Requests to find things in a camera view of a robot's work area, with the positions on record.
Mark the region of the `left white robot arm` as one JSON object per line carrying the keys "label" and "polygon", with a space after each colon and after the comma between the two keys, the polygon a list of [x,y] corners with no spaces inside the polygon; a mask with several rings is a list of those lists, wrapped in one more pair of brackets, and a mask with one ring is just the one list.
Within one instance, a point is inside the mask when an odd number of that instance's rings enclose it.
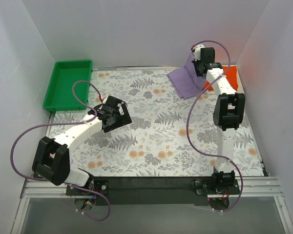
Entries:
{"label": "left white robot arm", "polygon": [[95,189],[94,177],[84,169],[71,166],[71,153],[94,134],[108,133],[131,124],[132,120],[126,102],[108,96],[89,110],[80,122],[53,138],[45,136],[39,141],[32,171],[36,178],[54,185],[67,184],[72,189],[78,186],[82,188],[82,194],[88,195]]}

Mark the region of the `purple t shirt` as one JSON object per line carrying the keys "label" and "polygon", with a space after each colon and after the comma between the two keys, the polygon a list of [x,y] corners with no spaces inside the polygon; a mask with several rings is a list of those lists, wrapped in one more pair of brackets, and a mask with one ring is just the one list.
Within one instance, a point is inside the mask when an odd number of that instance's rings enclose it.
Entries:
{"label": "purple t shirt", "polygon": [[196,75],[193,60],[194,55],[190,52],[183,67],[167,74],[178,96],[183,99],[189,99],[200,94],[206,83],[204,77]]}

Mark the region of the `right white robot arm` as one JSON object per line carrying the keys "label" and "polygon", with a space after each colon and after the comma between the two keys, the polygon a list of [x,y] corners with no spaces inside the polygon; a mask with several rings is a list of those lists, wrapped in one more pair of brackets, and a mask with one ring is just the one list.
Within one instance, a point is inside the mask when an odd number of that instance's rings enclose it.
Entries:
{"label": "right white robot arm", "polygon": [[196,75],[208,81],[215,94],[217,102],[213,112],[213,122],[218,133],[217,158],[211,176],[210,187],[218,191],[225,191],[234,186],[233,159],[234,140],[237,129],[243,121],[245,95],[238,93],[224,75],[223,67],[215,62],[215,50],[202,44],[192,47],[194,59],[192,61]]}

